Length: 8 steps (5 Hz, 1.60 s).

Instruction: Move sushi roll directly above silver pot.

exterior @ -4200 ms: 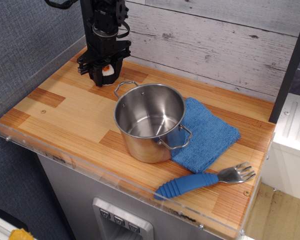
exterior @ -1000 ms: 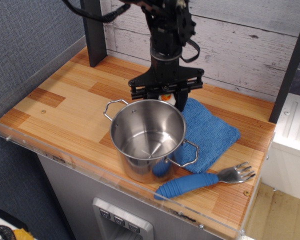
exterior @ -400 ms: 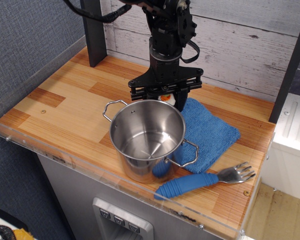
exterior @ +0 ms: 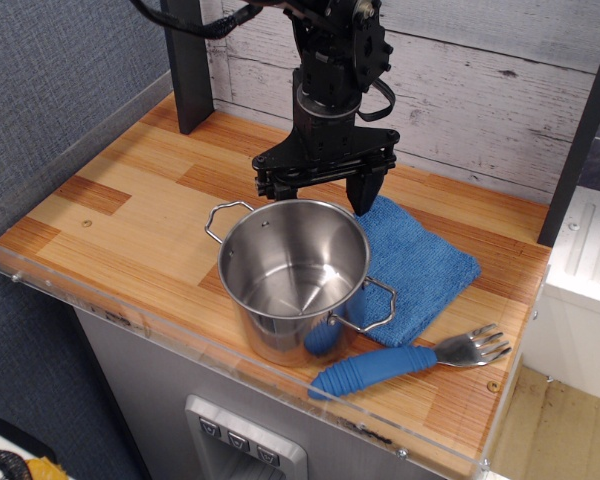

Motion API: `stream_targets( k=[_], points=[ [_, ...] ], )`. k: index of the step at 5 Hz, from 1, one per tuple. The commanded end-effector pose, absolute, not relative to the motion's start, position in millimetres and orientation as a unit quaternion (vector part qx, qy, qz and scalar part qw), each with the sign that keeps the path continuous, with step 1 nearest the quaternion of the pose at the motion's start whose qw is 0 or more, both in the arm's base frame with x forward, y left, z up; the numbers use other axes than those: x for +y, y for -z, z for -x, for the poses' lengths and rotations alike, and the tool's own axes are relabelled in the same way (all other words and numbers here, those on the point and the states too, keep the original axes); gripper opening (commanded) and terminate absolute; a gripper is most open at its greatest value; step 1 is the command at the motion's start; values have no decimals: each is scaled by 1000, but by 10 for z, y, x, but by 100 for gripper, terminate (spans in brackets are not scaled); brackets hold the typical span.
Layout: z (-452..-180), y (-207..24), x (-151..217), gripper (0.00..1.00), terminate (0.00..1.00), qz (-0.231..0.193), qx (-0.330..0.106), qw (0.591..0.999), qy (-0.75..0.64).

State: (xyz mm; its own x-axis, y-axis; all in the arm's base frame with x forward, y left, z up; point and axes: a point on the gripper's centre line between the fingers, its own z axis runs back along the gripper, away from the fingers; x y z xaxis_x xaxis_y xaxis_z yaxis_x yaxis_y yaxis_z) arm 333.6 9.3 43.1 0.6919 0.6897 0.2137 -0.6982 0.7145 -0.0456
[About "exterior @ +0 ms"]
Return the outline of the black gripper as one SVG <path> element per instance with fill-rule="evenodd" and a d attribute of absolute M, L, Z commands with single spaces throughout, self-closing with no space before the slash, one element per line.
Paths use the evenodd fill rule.
<path fill-rule="evenodd" d="M 356 102 L 339 111 L 296 97 L 290 134 L 252 161 L 258 194 L 275 201 L 292 200 L 302 188 L 344 179 L 354 213 L 366 214 L 385 175 L 395 167 L 399 133 L 357 126 L 359 106 Z"/>

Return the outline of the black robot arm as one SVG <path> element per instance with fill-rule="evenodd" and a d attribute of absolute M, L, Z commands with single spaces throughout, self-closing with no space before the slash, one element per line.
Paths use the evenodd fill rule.
<path fill-rule="evenodd" d="M 293 78 L 293 126 L 288 137 L 252 161 L 259 195 L 294 199 L 299 189 L 345 180 L 347 198 L 362 216 L 371 209 L 385 175 L 395 166 L 394 129 L 371 123 L 393 108 L 361 111 L 382 81 L 393 48 L 385 39 L 378 1 L 278 1 L 291 20 L 300 64 Z"/>

